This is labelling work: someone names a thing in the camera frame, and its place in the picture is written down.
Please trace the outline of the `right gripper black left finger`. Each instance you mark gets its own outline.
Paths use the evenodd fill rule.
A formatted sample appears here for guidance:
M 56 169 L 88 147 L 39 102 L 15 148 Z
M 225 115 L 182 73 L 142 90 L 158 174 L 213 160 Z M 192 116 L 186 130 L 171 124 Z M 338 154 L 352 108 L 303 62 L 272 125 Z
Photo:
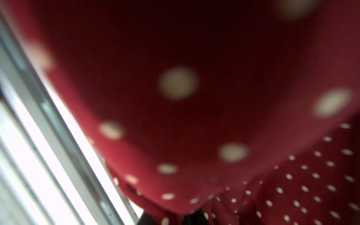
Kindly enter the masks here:
M 150 214 L 143 212 L 137 222 L 137 225 L 157 225 L 157 223 Z

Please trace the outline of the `dark red polka-dot skirt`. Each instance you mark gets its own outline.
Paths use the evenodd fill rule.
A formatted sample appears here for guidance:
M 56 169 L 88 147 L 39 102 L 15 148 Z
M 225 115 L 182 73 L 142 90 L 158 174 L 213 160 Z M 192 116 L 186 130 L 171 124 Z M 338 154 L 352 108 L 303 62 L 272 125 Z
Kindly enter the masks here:
M 157 225 L 359 224 L 359 1 L 1 7 Z

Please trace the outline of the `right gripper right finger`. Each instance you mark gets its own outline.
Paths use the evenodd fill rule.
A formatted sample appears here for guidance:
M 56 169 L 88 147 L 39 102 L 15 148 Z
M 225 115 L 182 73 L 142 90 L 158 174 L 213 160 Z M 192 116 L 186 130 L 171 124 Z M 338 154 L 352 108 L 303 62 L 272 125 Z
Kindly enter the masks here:
M 198 210 L 192 214 L 185 215 L 183 217 L 183 225 L 209 225 L 208 219 L 206 219 L 204 212 Z

